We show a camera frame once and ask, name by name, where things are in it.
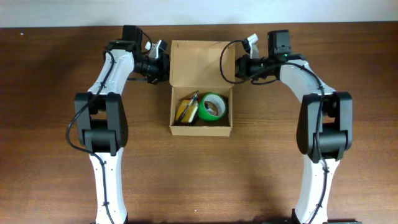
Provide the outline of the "small blue white box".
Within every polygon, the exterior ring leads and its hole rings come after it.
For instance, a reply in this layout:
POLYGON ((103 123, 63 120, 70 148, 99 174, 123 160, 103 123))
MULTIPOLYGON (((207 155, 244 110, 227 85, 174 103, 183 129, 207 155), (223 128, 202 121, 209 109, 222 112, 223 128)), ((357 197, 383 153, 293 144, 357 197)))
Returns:
POLYGON ((205 103, 205 109, 206 109, 206 112, 212 116, 218 115, 218 108, 213 103, 210 103, 210 104, 205 103))

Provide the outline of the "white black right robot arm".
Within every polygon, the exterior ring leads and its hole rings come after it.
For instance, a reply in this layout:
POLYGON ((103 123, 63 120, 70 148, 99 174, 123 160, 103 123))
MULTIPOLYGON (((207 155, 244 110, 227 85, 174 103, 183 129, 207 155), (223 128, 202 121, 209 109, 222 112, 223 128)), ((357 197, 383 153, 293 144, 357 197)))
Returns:
POLYGON ((292 53, 287 30, 268 33, 266 57, 259 56, 257 41, 256 34, 241 41, 246 53, 236 61, 236 77, 253 85, 266 85, 272 77, 289 87, 301 104, 296 142, 303 176, 289 223, 328 223, 333 177, 353 143, 353 98, 328 86, 302 54, 292 53))

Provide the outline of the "brown cardboard box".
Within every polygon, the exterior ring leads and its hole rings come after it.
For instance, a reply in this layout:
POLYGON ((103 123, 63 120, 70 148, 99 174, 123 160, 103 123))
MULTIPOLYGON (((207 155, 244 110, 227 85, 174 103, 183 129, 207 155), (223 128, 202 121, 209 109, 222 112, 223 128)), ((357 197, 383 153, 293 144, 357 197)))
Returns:
POLYGON ((169 127, 174 136, 228 137, 233 128, 233 81, 235 49, 224 49, 226 42, 174 40, 170 48, 170 84, 172 86, 169 127), (217 93, 226 102, 226 113, 217 121, 198 118, 192 125, 175 123, 178 107, 194 92, 201 100, 207 93, 217 93))

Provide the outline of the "green tape roll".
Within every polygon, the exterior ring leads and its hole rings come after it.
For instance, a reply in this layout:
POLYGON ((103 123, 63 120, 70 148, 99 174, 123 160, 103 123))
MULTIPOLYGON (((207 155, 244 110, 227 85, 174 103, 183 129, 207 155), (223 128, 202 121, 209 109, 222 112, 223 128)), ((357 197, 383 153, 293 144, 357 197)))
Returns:
POLYGON ((224 98, 217 93, 210 92, 205 94, 203 98, 200 100, 198 106, 198 116, 200 119, 204 121, 213 122, 222 118, 226 114, 227 109, 228 107, 224 98), (218 108, 218 115, 212 116, 209 113, 207 113, 205 109, 205 103, 208 104, 213 103, 218 108))

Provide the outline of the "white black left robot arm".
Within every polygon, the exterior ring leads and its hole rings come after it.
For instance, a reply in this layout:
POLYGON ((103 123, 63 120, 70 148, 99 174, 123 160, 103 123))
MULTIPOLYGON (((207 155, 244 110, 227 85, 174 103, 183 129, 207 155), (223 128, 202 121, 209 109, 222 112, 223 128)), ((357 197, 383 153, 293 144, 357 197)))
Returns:
POLYGON ((138 26, 125 25, 120 39, 110 41, 103 50, 104 64, 94 84, 75 95, 75 115, 65 139, 71 143, 72 126, 77 126, 80 145, 74 149, 89 155, 95 173, 96 223, 127 223, 123 198, 121 162, 128 140, 128 123, 122 102, 124 86, 139 79, 156 85, 169 80, 170 56, 164 40, 149 40, 138 26))

